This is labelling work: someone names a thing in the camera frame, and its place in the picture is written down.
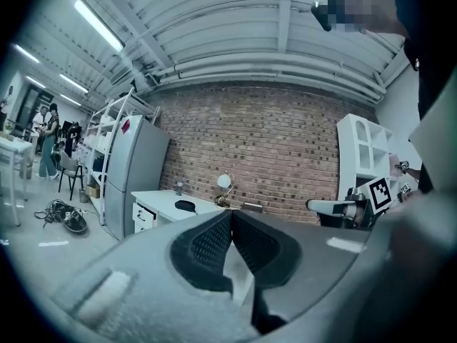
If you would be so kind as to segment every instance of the person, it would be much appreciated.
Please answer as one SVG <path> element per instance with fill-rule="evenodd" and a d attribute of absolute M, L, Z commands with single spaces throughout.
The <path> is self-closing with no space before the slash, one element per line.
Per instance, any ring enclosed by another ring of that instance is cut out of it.
<path fill-rule="evenodd" d="M 448 14 L 454 10 L 453 0 L 439 1 L 435 4 L 431 0 L 328 0 L 328 11 L 332 11 L 333 20 L 338 23 L 343 17 L 345 23 L 351 23 L 361 33 L 399 34 L 405 38 L 405 54 L 419 74 L 421 120 L 437 100 L 457 63 L 453 34 L 446 31 L 452 26 Z M 433 189 L 424 166 L 418 188 L 423 193 Z"/>
<path fill-rule="evenodd" d="M 60 141 L 58 144 L 55 144 L 54 147 L 52 148 L 52 154 L 51 154 L 51 159 L 52 162 L 54 163 L 54 166 L 56 169 L 59 168 L 60 164 L 60 151 L 64 150 L 65 147 L 65 142 Z"/>
<path fill-rule="evenodd" d="M 46 126 L 46 124 L 51 119 L 51 114 L 48 112 L 47 107 L 42 106 L 40 112 L 35 114 L 33 119 L 32 129 L 33 132 L 30 133 L 31 137 L 31 152 L 30 152 L 30 161 L 34 160 L 36 147 L 38 146 L 38 140 L 40 137 L 41 129 Z"/>
<path fill-rule="evenodd" d="M 51 179 L 55 179 L 59 175 L 51 158 L 52 149 L 54 147 L 54 143 L 56 142 L 57 129 L 59 128 L 57 104 L 51 103 L 49 106 L 49 112 L 51 113 L 51 118 L 48 121 L 46 128 L 41 130 L 41 133 L 44 136 L 44 142 L 41 149 L 39 178 L 42 179 L 46 178 L 46 174 L 49 175 Z"/>
<path fill-rule="evenodd" d="M 70 159 L 71 159 L 71 153 L 73 151 L 73 143 L 74 143 L 75 138 L 78 135 L 78 127 L 79 127 L 79 123 L 74 122 L 66 133 L 65 153 L 69 156 Z"/>
<path fill-rule="evenodd" d="M 9 107 L 11 106 L 11 97 L 13 95 L 13 86 L 11 85 L 8 90 L 8 94 L 0 101 L 0 131 L 3 131 L 5 125 L 6 116 L 8 115 Z"/>

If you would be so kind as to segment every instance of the brick wall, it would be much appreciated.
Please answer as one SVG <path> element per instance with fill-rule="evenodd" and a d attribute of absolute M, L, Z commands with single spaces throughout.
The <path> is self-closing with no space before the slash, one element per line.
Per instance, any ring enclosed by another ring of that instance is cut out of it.
<path fill-rule="evenodd" d="M 161 189 L 182 179 L 184 192 L 214 199 L 227 171 L 235 207 L 248 201 L 291 221 L 316 222 L 306 201 L 335 199 L 338 191 L 336 122 L 348 113 L 377 120 L 360 103 L 299 88 L 219 84 L 154 94 L 151 103 L 163 110 L 158 125 L 172 138 Z"/>

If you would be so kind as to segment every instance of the concrete floor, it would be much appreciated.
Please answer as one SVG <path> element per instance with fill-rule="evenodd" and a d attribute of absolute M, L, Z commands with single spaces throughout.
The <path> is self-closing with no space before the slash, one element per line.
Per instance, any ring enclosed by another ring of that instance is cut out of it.
<path fill-rule="evenodd" d="M 9 189 L 6 188 L 9 185 L 9 173 L 0 166 L 4 187 L 3 196 L 0 197 L 0 243 L 10 256 L 22 282 L 34 291 L 51 296 L 73 274 L 118 242 L 100 226 L 92 204 L 79 202 L 78 183 L 70 202 L 68 180 L 63 179 L 61 193 L 58 193 L 59 178 L 37 178 L 38 165 L 39 163 L 34 164 L 32 178 L 28 183 L 27 202 L 24 202 L 22 194 L 22 179 L 18 172 L 15 173 L 20 227 L 14 224 Z M 84 215 L 88 224 L 88 231 L 84 235 L 72 234 L 60 223 L 47 224 L 43 228 L 44 221 L 36 219 L 34 212 L 45 209 L 54 199 L 61 199 L 67 204 L 95 213 Z M 68 244 L 39 246 L 40 243 L 65 241 Z"/>

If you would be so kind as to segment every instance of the fluorescent light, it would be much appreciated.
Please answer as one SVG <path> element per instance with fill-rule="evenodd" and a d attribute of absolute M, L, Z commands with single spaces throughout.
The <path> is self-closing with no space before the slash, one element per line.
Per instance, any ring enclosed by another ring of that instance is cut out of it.
<path fill-rule="evenodd" d="M 27 78 L 28 80 L 30 80 L 32 83 L 38 85 L 40 88 L 43 88 L 43 89 L 46 88 L 42 83 L 39 83 L 37 80 L 31 78 L 30 76 L 26 76 L 26 78 Z"/>
<path fill-rule="evenodd" d="M 77 106 L 81 106 L 80 103 L 78 103 L 77 101 L 74 101 L 73 99 L 68 98 L 67 96 L 65 96 L 63 94 L 60 94 L 60 96 L 62 98 L 65 98 L 66 100 L 69 100 L 71 103 L 76 104 Z"/>
<path fill-rule="evenodd" d="M 84 88 L 83 86 L 79 85 L 78 83 L 75 83 L 73 80 L 69 79 L 68 77 L 66 77 L 65 75 L 62 75 L 60 74 L 60 77 L 63 79 L 63 80 L 67 80 L 71 85 L 74 85 L 76 88 L 78 88 L 79 90 L 83 91 L 84 93 L 88 93 L 89 90 L 87 90 L 86 88 Z"/>
<path fill-rule="evenodd" d="M 123 49 L 122 43 L 111 33 L 106 25 L 98 18 L 90 8 L 85 5 L 82 0 L 76 0 L 74 8 L 88 21 L 98 33 L 105 38 L 105 40 L 113 46 L 113 48 L 120 52 Z"/>
<path fill-rule="evenodd" d="M 19 52 L 21 52 L 24 56 L 27 56 L 30 58 L 30 60 L 32 61 L 35 61 L 37 64 L 40 63 L 40 61 L 35 57 L 35 56 L 32 56 L 29 52 L 27 52 L 25 49 L 23 49 L 21 46 L 19 46 L 18 44 L 15 44 L 14 45 L 14 48 L 17 49 Z"/>

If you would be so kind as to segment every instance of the desk drawer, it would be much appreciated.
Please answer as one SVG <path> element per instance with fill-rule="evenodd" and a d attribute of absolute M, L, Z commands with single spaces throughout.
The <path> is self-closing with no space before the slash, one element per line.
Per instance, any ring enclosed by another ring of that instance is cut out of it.
<path fill-rule="evenodd" d="M 152 229 L 156 215 L 147 209 L 144 209 L 139 204 L 133 205 L 132 218 L 135 222 L 135 232 L 143 231 L 145 229 Z"/>

